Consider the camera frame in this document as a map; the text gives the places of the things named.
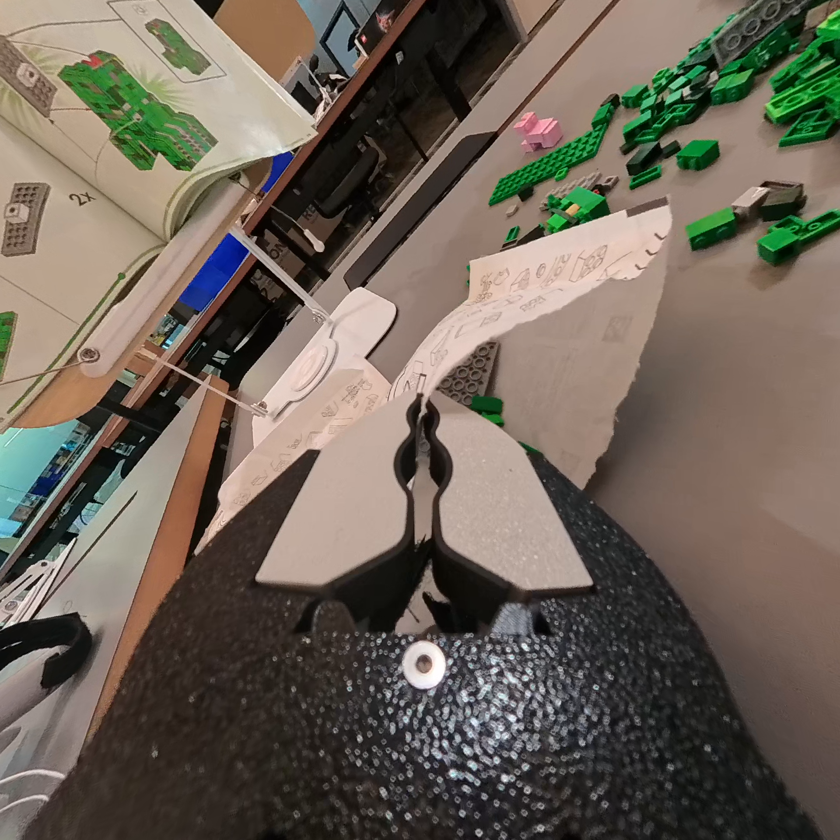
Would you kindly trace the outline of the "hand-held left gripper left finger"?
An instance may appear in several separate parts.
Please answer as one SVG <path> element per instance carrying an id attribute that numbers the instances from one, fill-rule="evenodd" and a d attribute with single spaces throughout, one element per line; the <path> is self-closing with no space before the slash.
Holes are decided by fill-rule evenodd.
<path id="1" fill-rule="evenodd" d="M 389 574 L 415 543 L 417 423 L 423 399 L 399 397 L 320 450 L 255 575 L 260 585 L 327 594 Z"/>

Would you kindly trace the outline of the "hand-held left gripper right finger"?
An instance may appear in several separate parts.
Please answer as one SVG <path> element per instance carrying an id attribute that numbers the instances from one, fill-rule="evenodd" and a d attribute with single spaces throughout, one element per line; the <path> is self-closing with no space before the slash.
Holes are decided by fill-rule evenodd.
<path id="1" fill-rule="evenodd" d="M 433 574 L 444 595 L 566 595 L 593 579 L 526 450 L 451 399 L 429 399 Z"/>

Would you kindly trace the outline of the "white paper bag brick print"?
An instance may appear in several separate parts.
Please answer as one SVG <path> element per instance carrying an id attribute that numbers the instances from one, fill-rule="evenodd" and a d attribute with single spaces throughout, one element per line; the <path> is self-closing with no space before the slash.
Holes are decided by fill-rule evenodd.
<path id="1" fill-rule="evenodd" d="M 419 344 L 390 383 L 339 336 L 368 322 L 359 291 L 332 314 L 267 394 L 254 447 L 221 486 L 201 552 L 304 451 L 321 449 L 403 391 L 427 393 L 483 342 L 501 343 L 497 380 L 513 396 L 512 431 L 537 431 L 547 457 L 583 489 L 614 434 L 665 285 L 667 197 L 610 213 L 471 262 L 467 299 Z"/>

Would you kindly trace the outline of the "pile of green bricks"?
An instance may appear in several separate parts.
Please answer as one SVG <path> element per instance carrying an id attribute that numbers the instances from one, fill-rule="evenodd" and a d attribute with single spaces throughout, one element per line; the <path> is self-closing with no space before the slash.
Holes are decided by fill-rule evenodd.
<path id="1" fill-rule="evenodd" d="M 763 109 L 764 120 L 784 128 L 779 139 L 783 150 L 830 140 L 839 124 L 838 2 L 750 2 L 693 45 L 677 65 L 657 70 L 649 83 L 606 98 L 588 131 L 605 124 L 609 129 L 619 109 L 635 111 L 624 123 L 619 149 L 626 158 L 631 191 L 658 180 L 669 159 L 675 159 L 680 171 L 705 171 L 721 156 L 719 140 L 680 142 L 669 135 L 711 107 L 745 99 L 787 56 L 791 60 L 769 80 L 772 95 Z M 609 213 L 606 198 L 618 178 L 592 173 L 567 182 L 571 170 L 560 170 L 556 180 L 548 180 L 554 188 L 540 204 L 546 218 L 526 234 L 519 226 L 511 227 L 501 250 Z M 512 215 L 539 185 L 509 198 L 517 203 L 507 213 Z"/>

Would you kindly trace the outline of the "adjacent grey desk wooden edge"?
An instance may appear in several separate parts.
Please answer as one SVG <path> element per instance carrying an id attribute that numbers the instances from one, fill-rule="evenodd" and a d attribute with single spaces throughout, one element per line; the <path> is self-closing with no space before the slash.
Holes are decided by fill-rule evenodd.
<path id="1" fill-rule="evenodd" d="M 140 640 L 182 575 L 226 410 L 212 377 L 140 458 L 77 539 L 29 618 L 78 613 L 92 635 L 86 663 L 6 730 L 60 728 L 81 741 L 101 724 Z"/>

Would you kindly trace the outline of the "grey studded plate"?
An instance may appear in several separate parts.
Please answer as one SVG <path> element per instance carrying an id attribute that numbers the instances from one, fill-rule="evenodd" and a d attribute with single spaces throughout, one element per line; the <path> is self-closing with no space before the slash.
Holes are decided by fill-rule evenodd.
<path id="1" fill-rule="evenodd" d="M 485 396 L 495 367 L 500 343 L 487 341 L 459 362 L 437 385 L 436 391 L 467 408 L 475 396 Z"/>

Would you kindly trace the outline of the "white flat stand parts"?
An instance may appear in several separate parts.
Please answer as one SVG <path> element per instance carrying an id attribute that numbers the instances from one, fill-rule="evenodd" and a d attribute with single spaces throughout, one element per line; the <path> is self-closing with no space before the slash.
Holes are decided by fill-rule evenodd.
<path id="1" fill-rule="evenodd" d="M 50 592 L 59 572 L 70 556 L 77 538 L 53 560 L 42 560 L 1 590 L 1 628 L 11 627 L 33 617 Z"/>

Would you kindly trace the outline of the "black office chair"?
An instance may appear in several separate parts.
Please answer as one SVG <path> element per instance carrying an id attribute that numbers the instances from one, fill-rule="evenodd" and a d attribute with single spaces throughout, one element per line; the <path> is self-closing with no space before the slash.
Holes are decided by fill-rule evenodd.
<path id="1" fill-rule="evenodd" d="M 365 138 L 348 159 L 336 166 L 318 191 L 314 199 L 318 213 L 332 219 L 356 207 L 374 221 L 378 219 L 381 211 L 373 198 L 371 180 L 381 168 L 378 147 L 371 139 Z"/>

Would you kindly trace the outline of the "large flat green plate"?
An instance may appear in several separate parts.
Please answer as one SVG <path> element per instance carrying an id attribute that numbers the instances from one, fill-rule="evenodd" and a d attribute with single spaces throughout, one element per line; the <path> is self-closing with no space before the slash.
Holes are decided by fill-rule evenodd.
<path id="1" fill-rule="evenodd" d="M 591 129 L 516 171 L 504 175 L 494 187 L 488 205 L 493 207 L 503 203 L 517 196 L 522 189 L 537 186 L 549 179 L 556 180 L 560 170 L 569 170 L 594 159 L 607 130 L 607 124 Z"/>

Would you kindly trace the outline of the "pink brick piece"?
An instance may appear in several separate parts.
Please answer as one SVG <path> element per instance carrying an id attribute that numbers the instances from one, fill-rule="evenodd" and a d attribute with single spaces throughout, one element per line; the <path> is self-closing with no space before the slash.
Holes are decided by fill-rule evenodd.
<path id="1" fill-rule="evenodd" d="M 513 129 L 520 138 L 521 148 L 527 153 L 552 149 L 564 137 L 557 119 L 541 119 L 535 112 L 523 113 Z"/>

